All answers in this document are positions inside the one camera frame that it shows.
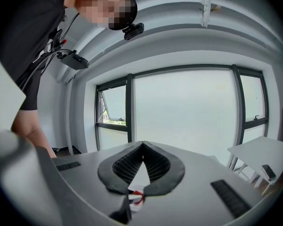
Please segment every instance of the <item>frosted window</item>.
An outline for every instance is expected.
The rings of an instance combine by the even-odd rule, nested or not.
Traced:
[[[237,118],[231,71],[165,73],[134,81],[138,141],[213,155],[228,163]]]
[[[126,86],[104,90],[102,96],[109,120],[125,121]]]
[[[244,131],[243,143],[249,142],[253,139],[264,135],[265,125],[249,128]]]
[[[99,127],[100,149],[109,149],[128,143],[127,132]]]
[[[258,115],[258,119],[265,117],[264,96],[260,78],[241,76],[244,98],[245,98],[245,121],[254,120]]]

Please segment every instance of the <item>phone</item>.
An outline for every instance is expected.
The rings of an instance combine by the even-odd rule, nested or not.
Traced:
[[[262,165],[262,170],[264,171],[264,173],[267,176],[269,181],[275,178],[275,173],[270,168],[270,166],[268,166],[267,164],[266,165]]]

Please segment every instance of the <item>black window frame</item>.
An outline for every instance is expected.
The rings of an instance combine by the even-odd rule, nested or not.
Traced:
[[[99,118],[99,96],[100,93],[108,90],[113,89],[121,86],[126,86],[126,93],[125,93],[125,114],[126,114],[126,125],[114,125],[114,124],[107,124],[98,122]],[[95,111],[94,111],[94,124],[95,124],[95,137],[96,137],[96,144],[98,151],[100,150],[100,134],[99,134],[99,127],[111,129],[111,130],[118,130],[118,131],[125,131],[127,132],[128,143],[133,141],[133,134],[132,134],[132,114],[133,114],[133,75],[128,74],[125,77],[109,81],[107,83],[97,85],[96,86],[96,93],[95,93]]]
[[[239,100],[239,127],[238,127],[236,145],[240,145],[243,143],[244,132],[246,129],[254,128],[254,127],[265,124],[264,136],[265,137],[267,136],[268,117],[269,117],[268,95],[267,95],[266,84],[265,84],[265,80],[264,80],[262,71],[240,67],[237,65],[232,65],[232,70],[233,70],[234,77],[235,77],[235,83],[236,83],[236,88],[238,92],[238,100]],[[255,78],[260,79],[262,91],[263,91],[263,97],[264,97],[264,106],[265,106],[265,117],[264,118],[257,119],[257,120],[254,119],[253,121],[246,121],[245,98],[244,98],[243,85],[241,81],[241,75],[255,77]],[[237,170],[235,169],[237,161],[238,161],[238,158],[232,155],[228,167],[231,170]]]
[[[238,130],[236,132],[236,139],[234,146],[240,145],[243,143],[244,131],[249,128],[253,128],[259,125],[265,124],[264,136],[267,136],[268,131],[268,115],[269,115],[269,107],[268,107],[268,97],[267,97],[267,89],[264,80],[264,76],[262,71],[254,70],[245,68],[242,66],[237,65],[176,65],[171,67],[164,67],[159,69],[153,69],[149,71],[144,71],[136,74],[128,74],[125,77],[122,77],[117,80],[113,80],[96,87],[96,100],[95,100],[95,131],[96,131],[96,141],[97,141],[97,148],[100,150],[100,139],[99,139],[99,127],[113,129],[113,130],[120,130],[126,131],[128,134],[128,142],[135,141],[135,113],[134,113],[134,79],[140,78],[144,76],[151,76],[156,74],[162,73],[173,73],[179,71],[189,71],[189,70],[232,70],[235,85],[236,85],[236,93],[238,97]],[[257,119],[254,121],[246,121],[246,114],[245,114],[245,98],[243,92],[243,85],[241,81],[241,75],[250,76],[260,78],[263,96],[264,96],[264,103],[265,103],[265,117],[261,119]],[[112,89],[119,86],[126,86],[126,102],[125,102],[125,109],[126,109],[126,126],[121,125],[113,125],[113,124],[104,124],[98,123],[98,97],[99,92],[104,91],[106,89]],[[232,155],[228,164],[228,167],[234,170],[234,167],[237,163],[237,158],[234,158]]]

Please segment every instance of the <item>window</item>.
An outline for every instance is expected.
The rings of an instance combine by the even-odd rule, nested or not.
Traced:
[[[154,141],[234,170],[242,162],[227,149],[266,135],[268,99],[260,71],[180,65],[98,85],[95,112],[98,150]]]
[[[125,94],[125,86],[99,92],[98,122],[126,125]]]
[[[138,141],[213,155],[228,163],[237,117],[230,70],[164,73],[134,83]]]
[[[98,150],[132,141],[131,111],[126,110],[131,108],[131,93],[128,93],[131,84],[132,75],[128,75],[97,86],[95,134]]]
[[[236,71],[236,83],[239,93],[244,95],[241,113],[245,115],[241,125],[241,138],[237,145],[247,143],[258,137],[266,135],[266,124],[268,122],[268,100],[263,73],[246,68]],[[237,158],[230,163],[230,168],[238,170],[243,162]]]
[[[244,131],[243,143],[247,143],[258,137],[264,136],[265,125],[249,128]]]
[[[245,99],[245,121],[265,117],[264,95],[260,78],[241,75]]]
[[[99,128],[101,150],[128,143],[127,132]]]

